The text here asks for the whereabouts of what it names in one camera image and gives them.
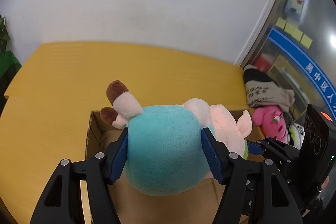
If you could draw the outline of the operator hand on gripper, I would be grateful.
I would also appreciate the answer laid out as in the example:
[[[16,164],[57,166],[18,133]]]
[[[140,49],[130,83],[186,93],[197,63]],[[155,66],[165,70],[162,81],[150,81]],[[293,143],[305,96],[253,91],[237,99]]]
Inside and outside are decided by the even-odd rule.
[[[324,182],[322,184],[319,184],[317,189],[318,189],[318,192],[321,193],[328,185],[329,183],[329,176],[326,177],[326,179],[324,180]]]

